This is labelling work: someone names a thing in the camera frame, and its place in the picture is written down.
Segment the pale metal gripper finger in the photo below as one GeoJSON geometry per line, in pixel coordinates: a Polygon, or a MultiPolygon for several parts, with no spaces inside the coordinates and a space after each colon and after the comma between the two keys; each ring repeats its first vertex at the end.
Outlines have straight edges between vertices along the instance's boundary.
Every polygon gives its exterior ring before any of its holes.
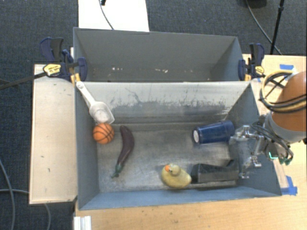
{"type": "Polygon", "coordinates": [[[249,178],[249,172],[248,172],[249,169],[251,169],[251,168],[260,169],[261,167],[262,167],[262,164],[258,161],[257,156],[249,156],[241,164],[239,177],[241,179],[248,179],[249,178]]]}
{"type": "Polygon", "coordinates": [[[255,134],[250,132],[251,126],[243,125],[242,127],[235,130],[234,135],[232,135],[229,139],[229,144],[233,145],[236,142],[247,141],[250,138],[254,138],[255,134]]]}

